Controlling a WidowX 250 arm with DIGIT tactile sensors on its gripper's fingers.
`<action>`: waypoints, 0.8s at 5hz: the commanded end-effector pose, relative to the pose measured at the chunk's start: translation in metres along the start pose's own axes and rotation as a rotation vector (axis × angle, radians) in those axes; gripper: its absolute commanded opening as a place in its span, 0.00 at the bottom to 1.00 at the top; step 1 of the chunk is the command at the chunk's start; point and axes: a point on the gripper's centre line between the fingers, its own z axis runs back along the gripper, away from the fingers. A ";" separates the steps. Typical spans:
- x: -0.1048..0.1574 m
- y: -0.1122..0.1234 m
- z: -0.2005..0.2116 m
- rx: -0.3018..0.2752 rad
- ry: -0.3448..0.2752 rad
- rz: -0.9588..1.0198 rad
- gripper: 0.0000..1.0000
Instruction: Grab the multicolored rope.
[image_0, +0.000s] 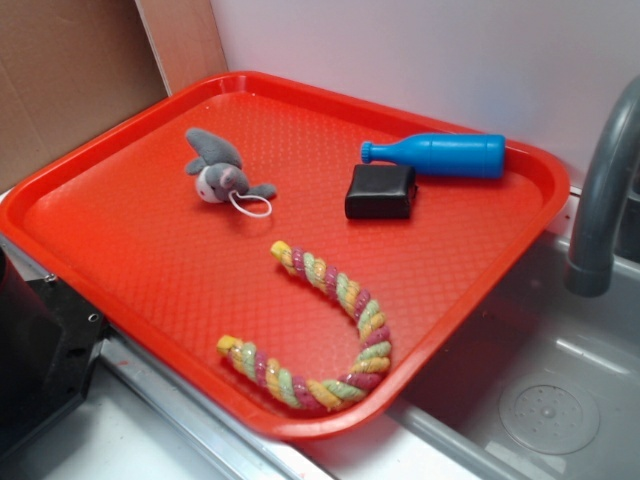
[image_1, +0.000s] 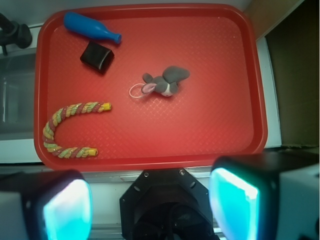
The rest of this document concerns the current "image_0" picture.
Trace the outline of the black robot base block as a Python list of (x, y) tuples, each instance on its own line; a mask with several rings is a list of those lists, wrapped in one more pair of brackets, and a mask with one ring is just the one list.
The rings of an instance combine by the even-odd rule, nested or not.
[(1, 254), (1, 456), (87, 396), (105, 329), (102, 312), (63, 280), (25, 280)]

